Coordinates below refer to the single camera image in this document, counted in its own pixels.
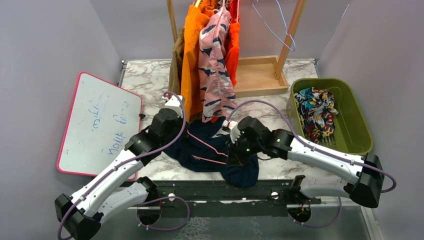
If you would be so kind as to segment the pink wire hanger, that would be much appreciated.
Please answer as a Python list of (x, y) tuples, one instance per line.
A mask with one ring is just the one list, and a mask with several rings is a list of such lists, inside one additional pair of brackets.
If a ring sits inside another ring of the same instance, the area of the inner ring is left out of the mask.
[[(208, 148), (212, 149), (217, 155), (219, 156), (224, 156), (228, 159), (228, 155), (223, 153), (223, 152), (219, 152), (215, 147), (213, 147), (212, 145), (206, 143), (205, 141), (201, 140), (200, 138), (198, 138), (197, 136), (193, 135), (189, 130), (187, 130), (187, 134), (194, 138), (195, 140), (197, 140), (199, 143), (207, 146)], [(219, 164), (219, 165), (225, 165), (226, 163), (222, 162), (222, 161), (217, 161), (217, 160), (213, 160), (213, 159), (209, 159), (209, 158), (204, 158), (204, 157), (200, 157), (200, 156), (196, 156), (192, 154), (192, 157), (198, 159), (198, 160), (203, 160), (203, 161), (207, 161), (207, 162), (211, 162), (211, 163), (215, 163), (215, 164)]]

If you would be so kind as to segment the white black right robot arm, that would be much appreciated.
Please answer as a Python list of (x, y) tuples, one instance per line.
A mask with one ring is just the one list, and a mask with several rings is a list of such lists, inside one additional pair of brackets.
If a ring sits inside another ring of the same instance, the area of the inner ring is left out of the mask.
[(358, 205), (377, 208), (384, 182), (380, 158), (339, 152), (295, 137), (285, 129), (269, 130), (257, 118), (247, 116), (240, 122), (225, 120), (222, 129), (229, 133), (227, 164), (243, 166), (263, 153), (271, 159), (297, 161), (330, 173), (325, 177), (297, 176), (288, 190), (289, 199), (300, 204), (316, 197), (349, 198)]

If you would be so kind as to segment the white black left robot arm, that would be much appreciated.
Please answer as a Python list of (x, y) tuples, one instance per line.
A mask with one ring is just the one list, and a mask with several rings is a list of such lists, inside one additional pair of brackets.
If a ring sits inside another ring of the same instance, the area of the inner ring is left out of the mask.
[(62, 230), (66, 229), (69, 240), (89, 240), (103, 223), (129, 207), (158, 208), (162, 201), (158, 186), (147, 176), (123, 190), (117, 188), (173, 145), (187, 127), (184, 107), (160, 109), (151, 124), (130, 137), (118, 157), (98, 176), (71, 195), (59, 195), (54, 201), (59, 221), (57, 238), (63, 239)]

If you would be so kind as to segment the navy blue shorts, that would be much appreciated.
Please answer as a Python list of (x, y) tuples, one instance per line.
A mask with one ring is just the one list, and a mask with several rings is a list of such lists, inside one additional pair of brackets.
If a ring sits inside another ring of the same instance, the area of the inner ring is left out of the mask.
[(253, 187), (259, 178), (259, 161), (256, 156), (243, 166), (229, 166), (227, 160), (229, 135), (216, 135), (222, 127), (224, 117), (215, 121), (191, 122), (184, 133), (164, 153), (178, 161), (181, 166), (199, 173), (220, 173), (229, 184), (239, 188)]

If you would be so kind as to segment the colourful comic print shorts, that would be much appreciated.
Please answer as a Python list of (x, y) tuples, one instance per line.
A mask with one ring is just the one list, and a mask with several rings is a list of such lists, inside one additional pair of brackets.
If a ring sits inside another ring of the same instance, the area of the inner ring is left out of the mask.
[(339, 112), (331, 91), (307, 87), (294, 93), (294, 100), (306, 137), (318, 144), (334, 135), (335, 116)]

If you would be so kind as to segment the light blue wire hanger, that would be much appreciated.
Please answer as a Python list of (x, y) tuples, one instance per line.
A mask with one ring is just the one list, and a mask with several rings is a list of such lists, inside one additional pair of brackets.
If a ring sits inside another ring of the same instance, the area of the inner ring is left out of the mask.
[[(274, 4), (274, 10), (268, 10), (261, 4)], [(297, 50), (295, 34), (289, 32), (289, 23), (280, 0), (253, 0), (251, 6), (267, 30), (290, 52)]]

